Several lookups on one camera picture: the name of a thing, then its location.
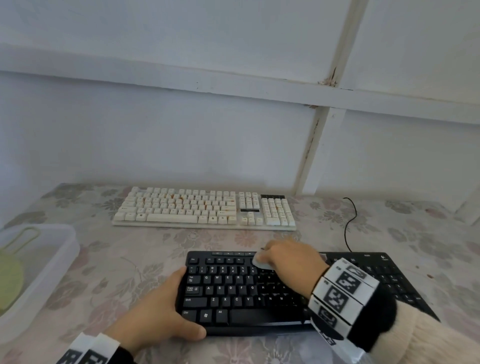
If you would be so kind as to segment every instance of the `table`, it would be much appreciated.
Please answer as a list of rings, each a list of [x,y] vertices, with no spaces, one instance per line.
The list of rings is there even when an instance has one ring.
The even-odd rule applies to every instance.
[[[348,200],[290,197],[295,232],[114,227],[131,187],[61,184],[5,227],[72,225],[80,254],[31,327],[0,347],[1,364],[52,364],[81,332],[96,335],[184,264],[189,250],[256,251],[291,236],[319,251],[346,251]],[[438,203],[356,201],[347,231],[353,251],[389,254],[441,321],[480,341],[480,238]],[[331,363],[315,332],[257,338],[170,340],[141,352],[138,363]]]

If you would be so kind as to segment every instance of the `white spacebar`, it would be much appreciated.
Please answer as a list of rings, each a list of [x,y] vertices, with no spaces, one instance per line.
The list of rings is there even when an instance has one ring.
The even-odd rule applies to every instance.
[[[198,216],[195,216],[195,215],[148,214],[147,221],[189,222],[189,223],[195,224],[198,221]]]

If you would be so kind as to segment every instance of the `black cable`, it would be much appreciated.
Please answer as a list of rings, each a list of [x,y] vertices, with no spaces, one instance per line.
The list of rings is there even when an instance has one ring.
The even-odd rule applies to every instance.
[[[347,245],[348,250],[350,250],[352,252],[352,250],[350,249],[350,247],[348,246],[348,243],[347,243],[347,226],[350,223],[350,221],[355,220],[355,218],[357,217],[357,208],[355,207],[355,204],[353,203],[353,201],[350,200],[348,197],[344,197],[343,199],[349,200],[352,203],[353,208],[355,209],[355,216],[347,221],[347,223],[345,224],[345,230],[343,231],[343,237],[345,239],[345,244]]]

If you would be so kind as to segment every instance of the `beige sleeve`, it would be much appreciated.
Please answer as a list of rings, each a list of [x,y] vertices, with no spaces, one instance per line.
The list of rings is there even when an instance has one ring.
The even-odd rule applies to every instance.
[[[371,351],[377,364],[479,364],[480,344],[403,302]]]

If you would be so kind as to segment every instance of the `black cuff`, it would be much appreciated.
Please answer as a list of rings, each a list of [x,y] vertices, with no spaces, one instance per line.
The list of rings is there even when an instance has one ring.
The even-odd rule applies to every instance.
[[[127,349],[119,346],[113,356],[108,361],[108,364],[134,364],[133,355]]]
[[[370,352],[381,333],[390,330],[395,323],[396,300],[380,284],[370,300],[362,308],[347,339],[354,345]]]

